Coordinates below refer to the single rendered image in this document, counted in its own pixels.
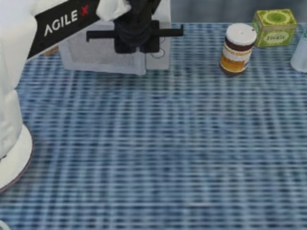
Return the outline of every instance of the box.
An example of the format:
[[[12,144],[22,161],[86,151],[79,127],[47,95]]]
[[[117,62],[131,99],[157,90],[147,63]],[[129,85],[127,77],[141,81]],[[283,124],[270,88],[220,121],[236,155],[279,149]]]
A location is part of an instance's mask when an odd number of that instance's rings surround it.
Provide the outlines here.
[[[290,9],[256,11],[252,26],[258,34],[255,46],[286,46],[292,42],[297,21]]]

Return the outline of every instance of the orange label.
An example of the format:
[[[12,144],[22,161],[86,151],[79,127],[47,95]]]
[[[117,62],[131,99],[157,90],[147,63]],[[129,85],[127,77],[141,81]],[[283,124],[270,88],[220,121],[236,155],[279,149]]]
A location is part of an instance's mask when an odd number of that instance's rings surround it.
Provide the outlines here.
[[[221,65],[228,71],[240,72],[244,68],[244,61],[233,61],[222,54]]]

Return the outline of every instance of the red letter x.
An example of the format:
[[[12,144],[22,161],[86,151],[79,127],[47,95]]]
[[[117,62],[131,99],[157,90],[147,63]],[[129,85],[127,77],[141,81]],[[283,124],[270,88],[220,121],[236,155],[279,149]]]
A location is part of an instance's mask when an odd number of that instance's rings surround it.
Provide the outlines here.
[[[84,17],[87,14],[88,14],[88,5],[82,6],[81,7],[81,16]]]

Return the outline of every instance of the white lid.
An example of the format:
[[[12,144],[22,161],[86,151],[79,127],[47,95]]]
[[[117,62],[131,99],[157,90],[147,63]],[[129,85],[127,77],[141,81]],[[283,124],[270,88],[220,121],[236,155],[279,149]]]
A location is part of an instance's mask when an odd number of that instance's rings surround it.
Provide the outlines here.
[[[256,41],[257,32],[250,25],[235,23],[228,27],[226,37],[235,45],[249,46]]]

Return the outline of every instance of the table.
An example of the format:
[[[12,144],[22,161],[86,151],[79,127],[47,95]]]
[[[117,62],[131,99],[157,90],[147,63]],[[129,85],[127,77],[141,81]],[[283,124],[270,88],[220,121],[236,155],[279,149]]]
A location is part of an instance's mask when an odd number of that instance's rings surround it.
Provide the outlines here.
[[[32,163],[0,195],[13,230],[307,229],[307,75],[293,45],[218,67],[227,24],[187,24],[169,71],[26,65],[18,86]]]

